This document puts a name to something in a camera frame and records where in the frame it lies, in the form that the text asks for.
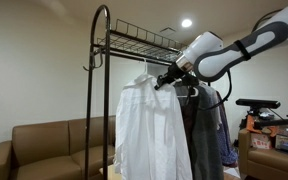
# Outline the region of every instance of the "sofa armrest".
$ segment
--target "sofa armrest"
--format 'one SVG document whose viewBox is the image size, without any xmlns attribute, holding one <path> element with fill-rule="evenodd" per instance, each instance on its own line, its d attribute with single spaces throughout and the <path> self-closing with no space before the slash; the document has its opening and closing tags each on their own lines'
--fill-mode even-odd
<svg viewBox="0 0 288 180">
<path fill-rule="evenodd" d="M 12 141 L 0 143 L 0 180 L 7 180 L 11 170 Z"/>
<path fill-rule="evenodd" d="M 247 129 L 242 129 L 238 133 L 239 170 L 247 174 L 248 151 L 250 149 L 251 133 Z"/>
</svg>

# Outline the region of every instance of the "gray garment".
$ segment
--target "gray garment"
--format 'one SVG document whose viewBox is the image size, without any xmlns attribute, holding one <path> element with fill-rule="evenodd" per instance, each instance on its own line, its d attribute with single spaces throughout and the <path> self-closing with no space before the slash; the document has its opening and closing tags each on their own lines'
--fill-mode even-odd
<svg viewBox="0 0 288 180">
<path fill-rule="evenodd" d="M 203 87 L 199 90 L 199 107 L 213 105 L 211 98 Z M 194 180 L 223 180 L 223 167 L 217 142 L 217 121 L 214 109 L 197 111 L 192 131 L 190 149 L 192 173 Z"/>
<path fill-rule="evenodd" d="M 204 88 L 207 95 L 209 96 L 210 105 L 208 107 L 219 103 L 217 92 L 214 88 L 212 88 L 206 84 L 202 84 L 202 85 L 200 85 L 200 87 Z M 212 111 L 212 117 L 215 118 L 215 122 L 217 123 L 216 128 L 217 128 L 217 130 L 219 130 L 219 125 L 222 124 L 219 106 L 214 108 L 214 110 Z"/>
<path fill-rule="evenodd" d="M 181 106 L 187 103 L 188 88 L 186 86 L 174 86 L 178 101 Z"/>
</svg>

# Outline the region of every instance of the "floor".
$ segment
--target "floor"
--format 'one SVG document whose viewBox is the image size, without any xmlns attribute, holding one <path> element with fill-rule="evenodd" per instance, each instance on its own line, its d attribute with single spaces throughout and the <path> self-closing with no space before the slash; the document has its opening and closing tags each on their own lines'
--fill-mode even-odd
<svg viewBox="0 0 288 180">
<path fill-rule="evenodd" d="M 238 170 L 238 167 L 236 168 L 228 168 L 228 167 L 223 167 L 224 171 L 224 180 L 255 180 L 255 179 L 250 179 L 249 177 L 240 177 L 240 173 Z M 108 167 L 108 180 L 119 180 L 121 179 L 120 174 L 115 174 L 113 170 L 113 166 Z"/>
<path fill-rule="evenodd" d="M 224 167 L 224 180 L 258 180 L 253 177 L 245 176 L 239 173 L 238 168 Z"/>
<path fill-rule="evenodd" d="M 241 180 L 238 168 L 224 167 L 224 180 Z"/>
</svg>

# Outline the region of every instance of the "wall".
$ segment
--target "wall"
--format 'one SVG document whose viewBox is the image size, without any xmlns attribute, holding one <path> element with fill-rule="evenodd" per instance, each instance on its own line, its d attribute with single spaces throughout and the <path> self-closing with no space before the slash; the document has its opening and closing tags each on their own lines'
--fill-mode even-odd
<svg viewBox="0 0 288 180">
<path fill-rule="evenodd" d="M 0 142 L 15 125 L 86 116 L 89 26 L 30 1 L 0 0 Z M 123 85 L 145 66 L 112 57 L 111 67 L 115 114 Z M 92 117 L 103 116 L 103 81 L 104 68 L 94 70 Z"/>
<path fill-rule="evenodd" d="M 168 66 L 159 65 L 159 64 L 148 64 L 148 73 L 158 77 L 159 75 L 163 75 L 167 72 Z"/>
<path fill-rule="evenodd" d="M 249 32 L 225 37 L 225 46 L 241 39 Z M 258 54 L 251 60 L 233 67 L 231 74 L 233 90 L 229 100 L 225 102 L 225 107 L 232 140 L 237 139 L 240 121 L 249 110 L 247 106 L 235 104 L 239 98 L 277 100 L 281 106 L 273 110 L 286 118 L 288 115 L 288 46 L 276 47 Z M 212 83 L 211 86 L 224 97 L 229 88 L 227 75 Z"/>
</svg>

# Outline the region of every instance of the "hanging clothes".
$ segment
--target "hanging clothes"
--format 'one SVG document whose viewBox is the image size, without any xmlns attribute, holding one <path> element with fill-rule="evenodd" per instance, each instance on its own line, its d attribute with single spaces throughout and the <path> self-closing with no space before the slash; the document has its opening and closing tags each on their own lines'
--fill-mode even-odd
<svg viewBox="0 0 288 180">
<path fill-rule="evenodd" d="M 191 180 L 180 105 L 173 86 L 154 89 L 143 74 L 128 83 L 116 112 L 115 171 L 123 180 Z"/>
<path fill-rule="evenodd" d="M 202 86 L 196 86 L 196 88 L 199 91 L 199 107 L 212 106 L 212 96 L 209 96 L 206 88 Z M 217 142 L 218 119 L 216 117 L 215 109 L 197 110 L 190 149 L 194 180 L 224 179 L 220 149 Z"/>
<path fill-rule="evenodd" d="M 219 101 L 221 101 L 222 98 L 220 93 L 217 92 L 216 94 L 218 96 Z M 236 167 L 238 154 L 232 148 L 224 104 L 220 105 L 219 109 L 222 123 L 220 124 L 220 128 L 217 131 L 217 140 L 220 146 L 222 164 L 228 167 Z"/>
<path fill-rule="evenodd" d="M 211 86 L 208 86 L 206 84 L 201 84 L 200 87 L 204 88 L 204 90 L 206 91 L 206 93 L 207 93 L 207 95 L 209 97 L 209 101 L 210 101 L 209 103 L 211 104 L 211 106 L 213 106 L 213 105 L 215 105 L 215 104 L 217 104 L 219 102 L 218 96 L 217 96 L 217 92 L 216 92 L 216 90 L 214 88 L 212 88 Z M 216 129 L 219 130 L 220 124 L 222 124 L 220 108 L 219 107 L 213 108 L 212 116 L 215 119 L 215 121 L 217 122 Z"/>
<path fill-rule="evenodd" d="M 186 141 L 191 156 L 192 130 L 197 113 L 198 96 L 192 96 L 192 94 L 195 94 L 192 91 L 192 87 L 188 88 L 182 85 L 175 85 L 175 90 L 181 106 Z"/>
</svg>

